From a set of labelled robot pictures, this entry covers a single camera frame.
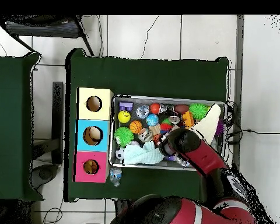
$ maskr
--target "dark green tablecloth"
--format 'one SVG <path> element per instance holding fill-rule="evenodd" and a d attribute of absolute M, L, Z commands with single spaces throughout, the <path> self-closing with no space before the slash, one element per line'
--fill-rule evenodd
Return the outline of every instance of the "dark green tablecloth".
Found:
<path fill-rule="evenodd" d="M 195 171 L 122 168 L 119 187 L 109 178 L 104 184 L 72 181 L 75 140 L 76 88 L 110 89 L 115 95 L 138 95 L 226 101 L 227 58 L 216 61 L 163 61 L 89 58 L 81 49 L 66 59 L 65 198 L 128 198 L 146 194 L 200 198 L 200 177 Z"/>
<path fill-rule="evenodd" d="M 40 54 L 0 57 L 0 199 L 41 200 L 29 184 L 32 162 L 31 72 Z"/>

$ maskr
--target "orange basketball ball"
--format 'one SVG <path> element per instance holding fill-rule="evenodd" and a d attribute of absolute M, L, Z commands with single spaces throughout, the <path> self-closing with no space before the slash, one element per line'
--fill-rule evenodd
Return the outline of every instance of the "orange basketball ball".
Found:
<path fill-rule="evenodd" d="M 129 128 L 132 133 L 138 134 L 140 132 L 140 130 L 142 130 L 142 124 L 140 121 L 135 120 L 129 124 Z"/>

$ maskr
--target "pink box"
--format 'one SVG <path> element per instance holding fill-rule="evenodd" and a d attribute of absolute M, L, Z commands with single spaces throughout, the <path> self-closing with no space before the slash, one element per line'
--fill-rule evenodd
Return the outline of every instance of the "pink box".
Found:
<path fill-rule="evenodd" d="M 76 176 L 75 182 L 94 182 L 105 183 L 109 173 L 107 152 L 99 151 L 77 151 L 76 156 Z M 95 160 L 99 165 L 99 170 L 96 174 L 87 174 L 83 169 L 83 164 L 88 160 Z"/>

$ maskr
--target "green toy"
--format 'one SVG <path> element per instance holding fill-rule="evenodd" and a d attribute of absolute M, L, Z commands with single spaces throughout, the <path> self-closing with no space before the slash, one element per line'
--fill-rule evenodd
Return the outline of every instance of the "green toy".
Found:
<path fill-rule="evenodd" d="M 117 141 L 117 144 L 124 148 L 129 142 L 134 140 L 134 135 L 131 130 L 127 127 L 120 127 L 118 128 L 115 133 L 114 137 Z"/>
<path fill-rule="evenodd" d="M 170 125 L 172 125 L 168 118 L 165 118 L 163 120 L 162 124 L 170 124 Z"/>
<path fill-rule="evenodd" d="M 205 104 L 194 103 L 189 107 L 189 111 L 193 114 L 193 118 L 202 120 L 208 113 L 208 107 Z"/>

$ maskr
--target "metal tray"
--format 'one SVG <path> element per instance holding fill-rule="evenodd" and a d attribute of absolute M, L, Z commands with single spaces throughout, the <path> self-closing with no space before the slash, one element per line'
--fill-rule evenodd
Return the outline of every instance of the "metal tray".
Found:
<path fill-rule="evenodd" d="M 119 102 L 133 102 L 133 109 L 131 111 L 131 120 L 126 123 L 120 123 L 117 118 L 117 114 L 119 113 Z M 109 162 L 114 167 L 137 167 L 137 168 L 147 168 L 147 169 L 167 169 L 167 170 L 188 170 L 188 171 L 194 171 L 195 169 L 193 167 L 183 167 L 177 162 L 169 161 L 169 160 L 163 160 L 158 164 L 142 164 L 138 163 L 136 165 L 123 165 L 121 164 L 121 160 L 116 158 L 116 149 L 118 148 L 118 145 L 116 143 L 116 140 L 114 139 L 114 131 L 119 127 L 129 127 L 130 122 L 134 120 L 139 120 L 137 117 L 135 110 L 137 107 L 146 104 L 150 105 L 152 103 L 162 103 L 162 104 L 171 104 L 171 105 L 178 105 L 178 104 L 192 104 L 192 103 L 204 103 L 207 106 L 212 106 L 213 104 L 218 104 L 221 108 L 221 115 L 220 118 L 226 119 L 226 110 L 227 106 L 224 102 L 219 101 L 205 101 L 205 100 L 185 100 L 185 99 L 172 99 L 172 98 L 160 98 L 160 97 L 146 97 L 146 96 L 124 96 L 124 95 L 115 95 L 112 98 L 112 106 L 114 107 L 113 113 L 111 115 L 111 126 L 110 126 L 110 146 L 109 146 Z M 141 121 L 143 128 L 148 127 L 145 121 Z M 212 142 L 212 147 L 217 150 L 219 153 L 222 153 L 225 148 L 225 135 L 224 132 L 223 135 L 220 137 L 214 138 Z"/>

